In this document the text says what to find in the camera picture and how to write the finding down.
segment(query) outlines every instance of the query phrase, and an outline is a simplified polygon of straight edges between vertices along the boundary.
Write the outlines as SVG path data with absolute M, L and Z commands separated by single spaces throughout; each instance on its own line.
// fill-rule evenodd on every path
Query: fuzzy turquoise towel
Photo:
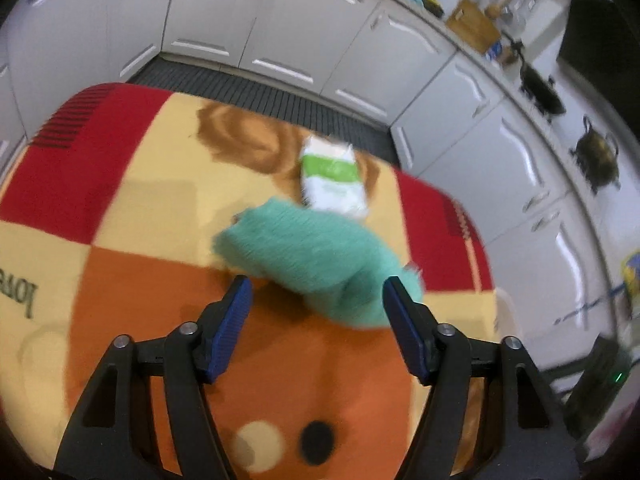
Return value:
M 356 328 L 388 326 L 382 285 L 399 276 L 422 302 L 416 272 L 375 234 L 335 213 L 270 199 L 247 209 L 214 240 L 214 252 L 251 276 L 269 278 L 301 294 L 318 314 Z

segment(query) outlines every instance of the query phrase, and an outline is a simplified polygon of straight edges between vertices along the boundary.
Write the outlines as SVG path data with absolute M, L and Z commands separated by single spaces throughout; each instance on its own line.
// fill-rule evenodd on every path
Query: gray floor mat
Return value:
M 156 57 L 129 82 L 206 97 L 299 124 L 399 165 L 388 130 L 377 130 L 332 108 L 240 76 Z

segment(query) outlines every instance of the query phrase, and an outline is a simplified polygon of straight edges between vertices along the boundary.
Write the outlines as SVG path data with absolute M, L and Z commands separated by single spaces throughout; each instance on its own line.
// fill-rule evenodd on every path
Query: kitchen cabinet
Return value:
M 502 98 L 478 65 L 456 54 L 391 127 L 402 169 L 420 175 Z
M 162 49 L 238 66 L 261 0 L 171 0 Z
M 169 0 L 111 0 L 110 79 L 126 81 L 162 46 Z
M 240 68 L 319 94 L 380 0 L 263 0 Z
M 15 103 L 11 83 L 9 56 L 6 50 L 6 34 L 0 30 L 0 174 L 15 149 L 24 139 L 22 118 Z
M 76 92 L 109 79 L 109 0 L 19 0 L 6 26 L 29 137 Z
M 606 303 L 554 327 L 557 318 L 608 288 L 597 241 L 573 194 L 503 234 L 486 251 L 495 285 L 510 296 L 523 341 L 538 367 L 583 357 L 599 333 L 613 333 Z
M 424 20 L 382 0 L 321 95 L 391 125 L 455 51 Z
M 570 189 L 545 141 L 510 100 L 494 108 L 420 179 L 459 200 L 485 243 Z

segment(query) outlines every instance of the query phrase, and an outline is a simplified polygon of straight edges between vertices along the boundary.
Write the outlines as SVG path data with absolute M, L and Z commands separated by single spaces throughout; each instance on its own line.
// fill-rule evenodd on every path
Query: metal screw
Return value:
M 512 335 L 504 338 L 504 344 L 511 348 L 511 350 L 520 350 L 522 348 L 522 341 Z
M 129 338 L 128 335 L 119 335 L 116 339 L 113 340 L 113 345 L 116 348 L 124 348 L 126 345 L 129 344 L 129 342 L 131 341 L 131 339 Z
M 449 323 L 440 323 L 438 325 L 438 332 L 442 335 L 454 335 L 456 333 L 456 328 Z
M 180 333 L 183 335 L 191 335 L 198 329 L 198 324 L 193 321 L 187 321 L 180 325 Z

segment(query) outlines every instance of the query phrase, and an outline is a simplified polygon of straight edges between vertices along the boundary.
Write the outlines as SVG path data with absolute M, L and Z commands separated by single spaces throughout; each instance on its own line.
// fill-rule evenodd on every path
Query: black dot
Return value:
M 331 456 L 334 443 L 334 429 L 326 422 L 314 420 L 300 434 L 300 454 L 309 465 L 321 465 Z

